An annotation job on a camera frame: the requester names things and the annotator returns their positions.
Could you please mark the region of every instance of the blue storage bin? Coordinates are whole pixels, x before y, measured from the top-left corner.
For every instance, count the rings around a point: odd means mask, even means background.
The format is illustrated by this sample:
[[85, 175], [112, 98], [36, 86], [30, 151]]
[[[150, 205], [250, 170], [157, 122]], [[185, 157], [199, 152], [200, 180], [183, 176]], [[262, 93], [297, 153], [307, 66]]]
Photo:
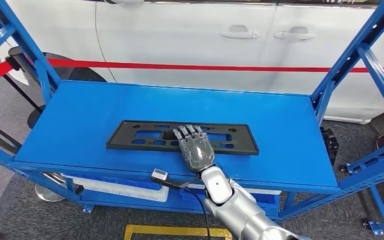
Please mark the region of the blue storage bin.
[[[198, 195], [198, 197], [201, 200], [204, 200], [205, 189], [191, 188], [190, 190], [196, 193], [196, 195]], [[194, 195], [192, 195], [187, 190], [181, 188], [179, 192], [183, 200], [198, 202], [198, 200], [194, 197]], [[265, 211], [265, 214], [267, 216], [278, 216], [279, 205], [280, 205], [279, 195], [259, 194], [259, 193], [251, 193], [251, 195], [257, 201], [258, 206], [260, 206], [260, 208], [262, 208]]]
[[144, 181], [144, 180], [133, 180], [133, 179], [123, 179], [123, 178], [113, 178], [113, 177], [102, 177], [102, 176], [89, 176], [89, 175], [83, 175], [83, 174], [65, 174], [66, 177], [76, 177], [76, 178], [82, 178], [82, 179], [91, 179], [106, 183], [113, 183], [113, 184], [121, 184], [121, 185], [127, 185], [131, 187], [137, 187], [142, 189], [151, 189], [151, 190], [161, 190], [163, 187], [161, 184], [155, 183], [151, 180]]

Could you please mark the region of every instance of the metal pole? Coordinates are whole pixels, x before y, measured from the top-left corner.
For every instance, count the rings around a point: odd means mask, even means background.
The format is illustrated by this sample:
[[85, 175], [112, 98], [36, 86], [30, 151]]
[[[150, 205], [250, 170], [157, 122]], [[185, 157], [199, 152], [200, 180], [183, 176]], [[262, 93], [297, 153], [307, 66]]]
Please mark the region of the metal pole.
[[42, 113], [42, 109], [7, 75], [2, 76], [23, 98], [32, 105], [37, 111]]

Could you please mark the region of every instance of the rectangular cutout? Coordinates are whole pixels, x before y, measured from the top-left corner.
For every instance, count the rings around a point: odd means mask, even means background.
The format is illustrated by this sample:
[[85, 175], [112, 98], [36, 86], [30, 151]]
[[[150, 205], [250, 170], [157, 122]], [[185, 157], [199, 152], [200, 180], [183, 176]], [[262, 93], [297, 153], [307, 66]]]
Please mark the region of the rectangular cutout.
[[159, 138], [161, 136], [161, 131], [153, 131], [153, 130], [139, 130], [134, 135], [137, 138]]
[[225, 133], [207, 133], [209, 141], [232, 141], [232, 135]]
[[155, 140], [155, 141], [153, 141], [153, 144], [157, 145], [157, 146], [164, 146], [164, 145], [166, 145], [166, 141]]
[[131, 141], [131, 144], [145, 144], [145, 140], [143, 139], [135, 139], [133, 141]]
[[232, 148], [234, 148], [234, 145], [233, 145], [233, 144], [230, 144], [230, 143], [220, 143], [220, 148], [223, 148], [223, 149], [232, 149]]

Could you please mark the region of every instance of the robotic arm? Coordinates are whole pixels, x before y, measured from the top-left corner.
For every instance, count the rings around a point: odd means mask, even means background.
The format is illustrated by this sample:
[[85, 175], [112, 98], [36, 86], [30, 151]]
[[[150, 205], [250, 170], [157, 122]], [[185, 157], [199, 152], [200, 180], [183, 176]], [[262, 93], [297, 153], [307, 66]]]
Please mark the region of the robotic arm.
[[[233, 236], [239, 240], [308, 240], [270, 220], [250, 193], [225, 176], [214, 164], [214, 149], [207, 134], [199, 126], [179, 126], [178, 130], [174, 129], [173, 132], [179, 140], [187, 167], [192, 173], [196, 173], [205, 185], [205, 208], [220, 220]], [[154, 175], [151, 178], [169, 187], [182, 188], [190, 183], [176, 184], [167, 179], [158, 181]]]

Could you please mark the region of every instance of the stanchion base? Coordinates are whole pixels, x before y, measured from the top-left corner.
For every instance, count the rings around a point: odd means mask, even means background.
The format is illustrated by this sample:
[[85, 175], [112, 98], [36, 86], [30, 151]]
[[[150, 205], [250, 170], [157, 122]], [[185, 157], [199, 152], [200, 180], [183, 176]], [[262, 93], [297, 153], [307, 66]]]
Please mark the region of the stanchion base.
[[65, 197], [63, 196], [60, 196], [58, 194], [56, 194], [55, 192], [39, 185], [39, 184], [35, 184], [34, 185], [34, 191], [36, 192], [36, 195], [42, 199], [43, 201], [47, 201], [47, 202], [59, 202], [59, 201], [62, 201], [64, 199], [66, 199]]
[[[40, 106], [40, 109], [44, 110], [45, 109], [45, 105], [42, 105]], [[30, 129], [33, 129], [33, 127], [35, 126], [36, 122], [38, 121], [39, 117], [41, 116], [41, 112], [39, 112], [38, 110], [33, 110], [30, 115], [28, 116], [27, 118], [27, 126], [30, 128]]]

